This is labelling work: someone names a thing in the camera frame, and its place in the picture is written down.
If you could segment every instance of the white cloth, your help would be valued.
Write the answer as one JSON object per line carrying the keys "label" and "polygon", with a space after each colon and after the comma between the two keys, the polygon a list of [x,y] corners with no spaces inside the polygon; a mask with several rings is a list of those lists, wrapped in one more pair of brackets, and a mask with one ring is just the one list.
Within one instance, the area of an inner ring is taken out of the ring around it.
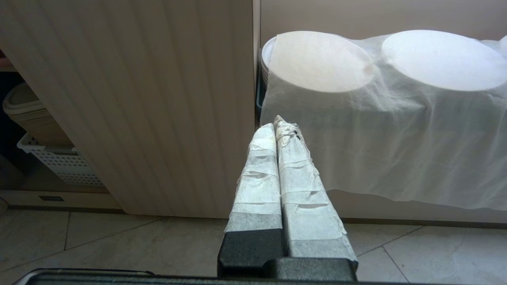
{"label": "white cloth", "polygon": [[[317,68],[314,65],[297,68],[298,77],[306,78],[301,84],[277,76],[287,72],[291,55],[287,47],[304,41],[304,37],[295,40],[279,35],[269,62],[261,124],[272,122],[276,115],[298,123],[326,190],[375,194],[396,201],[507,210],[507,84],[501,83],[502,78],[507,81],[507,61],[489,51],[467,54],[476,62],[489,60],[484,65],[487,70],[467,69],[470,72],[461,73],[464,78],[451,84],[473,81],[475,78],[466,76],[479,72],[495,76],[497,86],[476,90],[481,84],[467,84],[466,88],[475,89],[445,89],[432,85],[431,76],[416,80],[409,76],[417,74],[404,73],[396,66],[393,57],[398,54],[382,52],[388,37],[350,40],[372,59],[363,67],[364,74],[358,75],[372,76],[364,86],[346,92],[322,92],[306,83],[319,80],[312,75]],[[485,44],[497,52],[505,50],[504,42]],[[438,57],[439,61],[467,61],[463,55],[466,50],[453,54],[445,47],[435,48],[448,54]],[[356,48],[351,49],[349,54],[357,55]],[[298,53],[294,58],[306,56]],[[309,51],[308,56],[319,55]],[[445,62],[434,62],[432,57],[418,60],[428,68],[450,67]],[[316,61],[306,58],[301,62]],[[444,76],[452,77],[452,72],[459,69],[449,70]]]}
{"label": "white cloth", "polygon": [[289,256],[357,261],[347,232],[329,201],[301,130],[275,120],[283,229]]}
{"label": "white cloth", "polygon": [[280,181],[273,124],[259,128],[248,146],[226,232],[281,229]]}

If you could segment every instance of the baseboard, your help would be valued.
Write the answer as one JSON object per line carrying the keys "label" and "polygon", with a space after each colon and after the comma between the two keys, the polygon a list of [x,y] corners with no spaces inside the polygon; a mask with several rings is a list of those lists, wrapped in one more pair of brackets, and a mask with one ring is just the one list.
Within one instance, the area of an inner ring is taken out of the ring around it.
{"label": "baseboard", "polygon": [[83,213],[111,213],[128,215],[121,209],[99,209],[99,208],[76,208],[76,207],[44,207],[44,206],[9,206],[13,210],[36,210],[36,211],[64,211],[64,212],[83,212]]}
{"label": "baseboard", "polygon": [[122,208],[109,193],[52,192],[27,190],[0,190],[0,198],[13,207],[45,208]]}
{"label": "baseboard", "polygon": [[502,229],[502,230],[507,229],[507,224],[502,224],[502,223],[395,220],[395,219],[361,219],[361,218],[342,218],[341,220],[344,224],[408,225],[408,226]]}

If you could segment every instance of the floor tile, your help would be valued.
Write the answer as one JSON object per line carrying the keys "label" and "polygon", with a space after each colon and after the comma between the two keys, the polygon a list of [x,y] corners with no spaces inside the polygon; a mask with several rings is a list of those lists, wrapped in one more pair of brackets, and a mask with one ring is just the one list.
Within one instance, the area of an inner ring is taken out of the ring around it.
{"label": "floor tile", "polygon": [[66,248],[76,247],[160,219],[162,217],[72,212]]}
{"label": "floor tile", "polygon": [[4,231],[4,228],[10,225],[12,220],[19,215],[18,210],[7,210],[4,213],[0,213],[0,233]]}
{"label": "floor tile", "polygon": [[385,248],[410,282],[507,284],[507,230],[424,227]]}
{"label": "floor tile", "polygon": [[68,212],[8,210],[0,232],[0,271],[63,250]]}
{"label": "floor tile", "polygon": [[163,219],[0,272],[0,281],[14,282],[36,268],[128,269],[164,275],[216,276],[216,258],[226,223],[227,220],[213,219]]}
{"label": "floor tile", "polygon": [[345,224],[347,236],[356,255],[390,242],[421,226]]}
{"label": "floor tile", "polygon": [[357,258],[359,281],[407,282],[383,247]]}

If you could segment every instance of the white tissue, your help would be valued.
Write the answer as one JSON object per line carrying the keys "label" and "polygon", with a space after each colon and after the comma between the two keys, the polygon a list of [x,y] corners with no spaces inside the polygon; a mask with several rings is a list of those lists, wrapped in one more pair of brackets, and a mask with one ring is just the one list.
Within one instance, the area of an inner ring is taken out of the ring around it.
{"label": "white tissue", "polygon": [[356,261],[347,232],[324,190],[300,129],[275,119],[284,231],[291,257]]}
{"label": "white tissue", "polygon": [[273,124],[260,127],[248,146],[226,232],[281,229],[280,181]]}
{"label": "white tissue", "polygon": [[[366,59],[355,52],[359,47],[371,58],[354,69],[330,51],[291,54],[292,44],[318,45],[312,32],[296,35],[273,41],[261,124],[277,115],[298,123],[326,190],[507,210],[507,38],[480,42],[437,31],[365,40],[328,35],[354,43],[344,45],[347,56]],[[320,54],[352,72],[328,73],[336,75],[332,85]],[[316,62],[322,68],[314,73]],[[325,86],[346,86],[350,75],[365,84],[334,92],[312,87],[321,77]],[[304,164],[298,155],[289,155],[290,163]],[[289,162],[279,164],[284,179]]]}

